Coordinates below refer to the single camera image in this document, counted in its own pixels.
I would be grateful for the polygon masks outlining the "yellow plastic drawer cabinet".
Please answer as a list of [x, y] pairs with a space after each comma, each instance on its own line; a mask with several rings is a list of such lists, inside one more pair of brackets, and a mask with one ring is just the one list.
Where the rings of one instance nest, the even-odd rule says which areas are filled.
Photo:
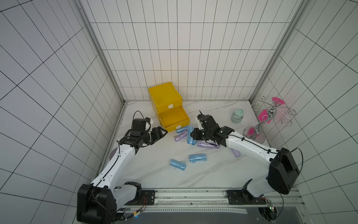
[[183, 98], [171, 82], [148, 89], [154, 112], [160, 125], [168, 132], [190, 124], [190, 118], [183, 108]]

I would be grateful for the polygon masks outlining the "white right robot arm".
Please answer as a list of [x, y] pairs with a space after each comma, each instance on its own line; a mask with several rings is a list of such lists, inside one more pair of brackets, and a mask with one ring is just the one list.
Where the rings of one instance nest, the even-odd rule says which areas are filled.
[[218, 145], [236, 149], [264, 166], [268, 173], [256, 179], [250, 179], [243, 187], [244, 193], [251, 197], [273, 191], [288, 195], [300, 175], [300, 170], [286, 149], [274, 149], [244, 137], [227, 126], [219, 127], [214, 121], [198, 121], [199, 127], [190, 132], [197, 141], [213, 141]]

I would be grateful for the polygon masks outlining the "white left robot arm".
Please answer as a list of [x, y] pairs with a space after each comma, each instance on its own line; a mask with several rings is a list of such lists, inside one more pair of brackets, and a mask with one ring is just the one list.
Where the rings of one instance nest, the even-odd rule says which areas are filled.
[[90, 183], [83, 184], [77, 193], [76, 219], [85, 224], [114, 224], [128, 220], [153, 201], [141, 184], [125, 182], [119, 185], [122, 173], [142, 147], [155, 144], [168, 131], [153, 127], [150, 118], [133, 119], [131, 128], [117, 141], [118, 148], [106, 167]]

